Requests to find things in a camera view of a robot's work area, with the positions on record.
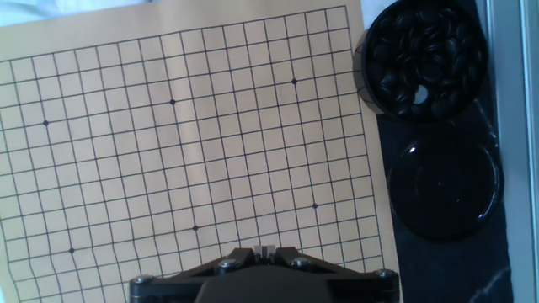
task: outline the black table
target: black table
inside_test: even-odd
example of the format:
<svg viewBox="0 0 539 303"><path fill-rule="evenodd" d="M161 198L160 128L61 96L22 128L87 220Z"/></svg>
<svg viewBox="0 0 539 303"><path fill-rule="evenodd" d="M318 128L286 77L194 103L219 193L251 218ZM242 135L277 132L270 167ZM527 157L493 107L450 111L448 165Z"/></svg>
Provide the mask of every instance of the black table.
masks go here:
<svg viewBox="0 0 539 303"><path fill-rule="evenodd" d="M473 1L456 2L478 19ZM476 102L449 123L471 132L497 152L495 112L491 82L487 78ZM428 128L397 122L385 115L379 115L377 121L387 175L400 151ZM512 302L503 203L506 202L498 204L491 220L480 231L452 243L426 241L393 215L404 301Z"/></svg>

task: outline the black stone bowl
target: black stone bowl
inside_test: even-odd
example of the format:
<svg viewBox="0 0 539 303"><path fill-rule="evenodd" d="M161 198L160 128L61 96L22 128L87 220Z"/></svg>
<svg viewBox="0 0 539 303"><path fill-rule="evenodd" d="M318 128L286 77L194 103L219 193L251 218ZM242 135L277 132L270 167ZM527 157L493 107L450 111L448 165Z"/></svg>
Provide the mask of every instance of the black stone bowl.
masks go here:
<svg viewBox="0 0 539 303"><path fill-rule="evenodd" d="M376 18L354 55L361 98L375 110L418 124L463 112L487 68L481 27L447 1L397 1Z"/></svg>

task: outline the black bowl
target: black bowl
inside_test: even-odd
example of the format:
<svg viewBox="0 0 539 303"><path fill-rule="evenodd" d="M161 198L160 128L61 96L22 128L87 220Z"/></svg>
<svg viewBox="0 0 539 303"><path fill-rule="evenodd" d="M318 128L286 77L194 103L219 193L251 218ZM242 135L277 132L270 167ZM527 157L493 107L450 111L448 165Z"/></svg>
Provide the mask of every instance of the black bowl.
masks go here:
<svg viewBox="0 0 539 303"><path fill-rule="evenodd" d="M456 130L433 130L412 141L387 182L393 212L412 232L433 241L473 234L503 191L497 157Z"/></svg>
<svg viewBox="0 0 539 303"><path fill-rule="evenodd" d="M463 112L487 69L481 27L447 1L397 1L376 18L354 55L361 98L372 108L419 124Z"/></svg>

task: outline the screw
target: screw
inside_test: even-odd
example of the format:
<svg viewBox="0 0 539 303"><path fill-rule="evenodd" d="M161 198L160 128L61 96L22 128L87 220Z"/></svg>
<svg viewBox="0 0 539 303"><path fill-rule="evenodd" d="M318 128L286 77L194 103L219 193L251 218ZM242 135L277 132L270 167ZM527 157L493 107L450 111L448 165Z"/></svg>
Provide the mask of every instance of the screw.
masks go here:
<svg viewBox="0 0 539 303"><path fill-rule="evenodd" d="M239 262L234 258L223 259L219 262L220 268L235 268L239 265Z"/></svg>
<svg viewBox="0 0 539 303"><path fill-rule="evenodd" d="M150 274L143 274L143 275L140 275L136 278L133 278L131 281L135 284L145 284L145 283L148 283L150 281L152 281L153 279L153 276L150 275Z"/></svg>
<svg viewBox="0 0 539 303"><path fill-rule="evenodd" d="M308 258L305 257L296 257L291 262L290 265L293 267L304 267L311 263L311 261Z"/></svg>
<svg viewBox="0 0 539 303"><path fill-rule="evenodd" d="M374 271L374 274L380 278L387 278L393 276L396 273L391 269L378 269Z"/></svg>

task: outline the bowl lid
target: bowl lid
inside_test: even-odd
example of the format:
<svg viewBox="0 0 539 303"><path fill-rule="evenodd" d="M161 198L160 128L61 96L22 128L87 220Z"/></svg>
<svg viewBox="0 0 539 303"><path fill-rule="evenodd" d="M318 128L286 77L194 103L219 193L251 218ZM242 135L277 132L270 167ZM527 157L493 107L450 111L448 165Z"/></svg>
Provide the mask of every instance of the bowl lid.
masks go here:
<svg viewBox="0 0 539 303"><path fill-rule="evenodd" d="M398 157L388 183L395 214L411 231L435 241L474 233L503 188L491 153L455 131L431 131L414 140Z"/></svg>

